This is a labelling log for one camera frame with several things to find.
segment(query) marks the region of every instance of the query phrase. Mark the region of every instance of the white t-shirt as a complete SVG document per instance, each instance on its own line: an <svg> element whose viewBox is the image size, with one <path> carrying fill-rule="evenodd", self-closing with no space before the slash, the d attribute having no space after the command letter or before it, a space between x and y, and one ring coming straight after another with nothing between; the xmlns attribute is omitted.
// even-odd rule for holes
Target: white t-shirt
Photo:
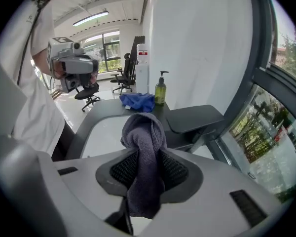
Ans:
<svg viewBox="0 0 296 237"><path fill-rule="evenodd" d="M0 64L9 77L17 83L24 45L32 27L37 6L26 0L14 13L0 37ZM52 155L65 120L43 83L35 75L32 56L47 48L54 37L51 5L40 13L37 26L27 46L19 88L27 101L18 116L13 130L15 139L23 140L37 151Z"/></svg>

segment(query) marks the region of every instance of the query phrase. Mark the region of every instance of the blue cloth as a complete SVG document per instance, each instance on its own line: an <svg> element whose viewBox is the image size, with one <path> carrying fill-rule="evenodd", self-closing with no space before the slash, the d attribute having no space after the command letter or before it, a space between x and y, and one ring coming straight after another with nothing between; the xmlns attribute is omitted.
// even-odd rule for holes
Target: blue cloth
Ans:
<svg viewBox="0 0 296 237"><path fill-rule="evenodd" d="M154 108L154 95L151 95L149 93L146 93L144 95L142 93L125 93L119 98L122 101L123 105L128 105L135 110L142 109L144 113L149 113Z"/></svg>

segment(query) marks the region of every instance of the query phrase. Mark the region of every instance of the glass window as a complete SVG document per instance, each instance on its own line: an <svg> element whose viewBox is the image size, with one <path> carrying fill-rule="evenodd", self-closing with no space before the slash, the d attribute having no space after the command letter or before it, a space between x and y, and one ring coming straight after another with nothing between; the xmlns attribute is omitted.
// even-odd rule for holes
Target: glass window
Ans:
<svg viewBox="0 0 296 237"><path fill-rule="evenodd" d="M82 41L81 45L85 54L92 56L99 62L99 73L122 68L119 31L90 37Z"/></svg>
<svg viewBox="0 0 296 237"><path fill-rule="evenodd" d="M83 45L83 50L85 54L90 55L99 62L99 73L107 71L104 58L102 35L97 35L95 37L86 39Z"/></svg>
<svg viewBox="0 0 296 237"><path fill-rule="evenodd" d="M118 69L122 68L120 59L107 61L107 64L108 64L108 70L109 71L118 70Z"/></svg>
<svg viewBox="0 0 296 237"><path fill-rule="evenodd" d="M119 41L119 31L104 34L104 43Z"/></svg>
<svg viewBox="0 0 296 237"><path fill-rule="evenodd" d="M273 45L271 62L296 78L296 27L278 3L271 0L273 15Z"/></svg>
<svg viewBox="0 0 296 237"><path fill-rule="evenodd" d="M296 120L261 87L251 93L222 140L241 171L284 202L296 189Z"/></svg>
<svg viewBox="0 0 296 237"><path fill-rule="evenodd" d="M107 59L120 58L119 43L105 45L105 51L107 53Z"/></svg>

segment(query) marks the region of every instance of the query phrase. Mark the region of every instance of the person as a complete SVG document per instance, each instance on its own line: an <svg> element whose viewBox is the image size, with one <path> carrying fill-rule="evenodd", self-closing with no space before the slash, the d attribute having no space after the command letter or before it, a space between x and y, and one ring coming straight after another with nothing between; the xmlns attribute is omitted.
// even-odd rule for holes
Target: person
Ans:
<svg viewBox="0 0 296 237"><path fill-rule="evenodd" d="M37 13L36 2L25 0L13 14L0 36L0 65L15 83L21 58ZM74 133L65 122L48 90L35 75L31 59L42 73L51 75L46 60L48 40L53 38L51 4L41 11L26 47L18 87L27 97L11 136L25 141L37 151L47 152L53 160L65 158ZM55 64L57 79L63 76L61 64Z"/></svg>

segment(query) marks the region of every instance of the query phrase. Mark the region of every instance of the soap bottle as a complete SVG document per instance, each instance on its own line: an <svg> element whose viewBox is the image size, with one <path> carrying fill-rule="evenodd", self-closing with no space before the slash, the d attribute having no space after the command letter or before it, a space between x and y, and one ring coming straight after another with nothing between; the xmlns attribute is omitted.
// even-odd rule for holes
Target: soap bottle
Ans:
<svg viewBox="0 0 296 237"><path fill-rule="evenodd" d="M166 97L166 85L164 84L163 73L168 73L168 71L160 71L161 77L159 78L159 83L156 85L156 90L154 93L154 103L157 105L163 105Z"/></svg>

